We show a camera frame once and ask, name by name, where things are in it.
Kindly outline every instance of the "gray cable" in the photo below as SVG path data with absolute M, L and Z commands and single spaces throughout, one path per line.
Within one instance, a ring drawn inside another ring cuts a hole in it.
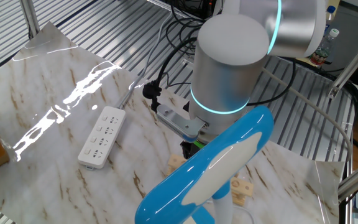
M 147 61 L 146 61 L 146 66 L 143 68 L 142 73 L 136 78 L 136 80 L 134 82 L 132 82 L 132 84 L 129 87 L 129 90 L 127 91 L 127 93 L 119 100 L 119 102 L 116 104 L 116 108 L 121 109 L 122 106 L 128 101 L 129 96 L 132 94 L 132 92 L 135 90 L 136 85 L 140 82 L 140 80 L 145 76 L 146 74 L 146 70 L 147 67 L 149 66 L 149 61 L 150 58 L 154 52 L 154 50 L 157 48 L 158 44 L 160 43 L 160 39 L 161 39 L 161 33 L 162 33 L 162 29 L 165 25 L 165 23 L 167 23 L 168 20 L 170 20 L 172 17 L 172 14 L 170 13 L 169 16 L 162 22 L 161 27 L 160 27 L 160 31 L 158 32 L 158 38 L 155 41 L 154 46 L 151 48 L 150 52 L 149 52 L 149 56 L 147 57 Z
M 278 81 L 279 84 L 287 87 L 288 84 L 286 84 L 285 82 L 281 81 L 281 79 L 277 78 L 275 75 L 273 75 L 273 73 L 271 73 L 270 71 L 266 70 L 266 68 L 262 68 L 262 70 L 269 75 L 271 78 L 273 78 L 274 80 Z M 347 137 L 347 134 L 345 133 L 345 131 L 341 128 L 341 126 L 335 121 L 333 120 L 328 114 L 326 114 L 322 109 L 320 109 L 318 106 L 316 106 L 313 102 L 311 102 L 310 100 L 308 100 L 305 96 L 303 96 L 301 93 L 299 93 L 298 91 L 296 91 L 294 88 L 290 88 L 290 91 L 293 92 L 297 97 L 301 98 L 301 100 L 303 100 L 305 103 L 307 103 L 309 106 L 311 106 L 313 109 L 315 109 L 318 113 L 320 113 L 321 115 L 323 115 L 329 122 L 331 122 L 336 129 L 338 129 L 338 131 L 342 134 L 343 138 L 345 139 L 345 142 L 347 144 L 347 155 L 346 155 L 346 162 L 348 162 L 353 154 L 353 147 L 352 147 L 352 143 L 349 139 L 349 137 Z

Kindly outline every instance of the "marble-pattern sheet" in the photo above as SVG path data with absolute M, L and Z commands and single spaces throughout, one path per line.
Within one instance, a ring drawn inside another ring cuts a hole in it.
M 0 167 L 0 211 L 17 223 L 133 223 L 142 198 L 161 182 L 181 139 L 159 123 L 138 85 L 103 169 L 77 162 L 104 106 L 135 76 L 68 40 L 51 23 L 0 68 L 0 135 L 11 162 Z M 161 103 L 186 103 L 163 91 Z M 241 177 L 257 223 L 337 223 L 343 163 L 314 162 L 270 142 Z M 236 210 L 233 223 L 248 218 Z

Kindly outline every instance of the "white power strip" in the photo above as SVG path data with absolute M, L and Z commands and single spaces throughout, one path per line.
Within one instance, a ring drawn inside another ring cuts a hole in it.
M 85 165 L 87 169 L 103 168 L 125 115 L 124 110 L 110 106 L 103 109 L 78 156 L 80 164 Z

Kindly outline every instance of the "wooden block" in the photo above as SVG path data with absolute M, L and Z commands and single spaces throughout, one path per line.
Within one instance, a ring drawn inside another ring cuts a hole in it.
M 240 178 L 233 177 L 231 179 L 231 191 L 240 195 L 245 196 L 252 196 L 252 193 L 254 191 L 254 185 L 251 183 L 248 183 Z
M 170 175 L 173 171 L 179 168 L 182 164 L 186 162 L 186 159 L 182 156 L 171 155 L 168 161 L 168 171 L 167 176 Z M 230 181 L 231 194 L 233 197 L 233 203 L 236 205 L 243 206 L 246 202 L 246 197 L 252 196 L 254 191 L 254 185 L 248 183 L 240 178 L 237 178 L 239 173 L 236 173 L 235 176 Z

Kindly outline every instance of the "metal bracket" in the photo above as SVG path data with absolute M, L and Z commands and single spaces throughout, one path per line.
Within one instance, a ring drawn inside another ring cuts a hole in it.
M 330 91 L 328 96 L 331 99 L 334 99 L 339 90 L 345 85 L 345 83 L 350 79 L 353 73 L 358 68 L 358 53 L 354 57 L 354 59 L 350 62 L 350 64 L 343 70 L 343 72 L 337 77 L 334 83 L 330 87 Z
M 199 131 L 206 126 L 201 119 L 187 120 L 167 105 L 157 107 L 157 119 L 188 142 L 197 140 Z
M 19 0 L 22 6 L 25 23 L 29 28 L 29 39 L 33 39 L 39 32 L 40 26 L 38 24 L 37 15 L 35 13 L 34 4 L 32 0 Z

